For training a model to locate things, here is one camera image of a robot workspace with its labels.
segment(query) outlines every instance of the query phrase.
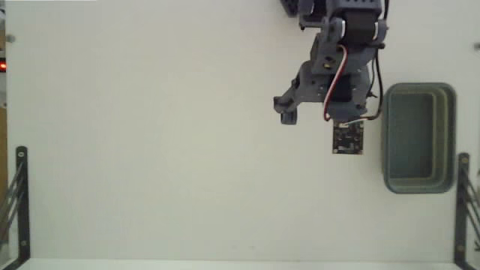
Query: white wall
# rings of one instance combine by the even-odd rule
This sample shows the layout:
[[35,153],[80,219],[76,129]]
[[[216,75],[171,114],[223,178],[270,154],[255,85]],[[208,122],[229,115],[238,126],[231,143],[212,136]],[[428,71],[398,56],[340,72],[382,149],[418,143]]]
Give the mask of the white wall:
[[[456,88],[457,149],[474,164],[479,8],[393,1],[382,52],[386,87]],[[280,125],[272,97],[314,33],[277,0],[7,11],[10,161],[29,147],[34,257],[452,261],[455,191],[387,191],[379,121],[367,123],[361,157],[331,155],[318,104]]]

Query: black metal bracket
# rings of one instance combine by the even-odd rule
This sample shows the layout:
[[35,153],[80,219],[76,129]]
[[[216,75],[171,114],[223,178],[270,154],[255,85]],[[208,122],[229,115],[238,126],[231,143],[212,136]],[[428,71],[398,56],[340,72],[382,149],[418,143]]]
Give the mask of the black metal bracket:
[[480,216],[478,207],[480,206],[479,197],[469,179],[470,155],[462,153],[458,156],[458,189],[457,189],[457,208],[455,216],[455,246],[454,261],[455,264],[463,270],[476,270],[467,262],[467,219],[470,220],[478,244],[480,240]]
[[15,216],[18,220],[19,256],[4,270],[18,269],[30,259],[29,162],[25,146],[16,149],[16,173],[1,204],[1,241],[5,243]]

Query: gray plastic bin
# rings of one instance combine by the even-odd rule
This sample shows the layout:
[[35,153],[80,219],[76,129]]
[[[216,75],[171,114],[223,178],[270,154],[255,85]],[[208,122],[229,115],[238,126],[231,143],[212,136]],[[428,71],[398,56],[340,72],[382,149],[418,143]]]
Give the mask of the gray plastic bin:
[[443,193],[454,182],[456,95],[443,83],[401,83],[385,95],[384,179],[398,194]]

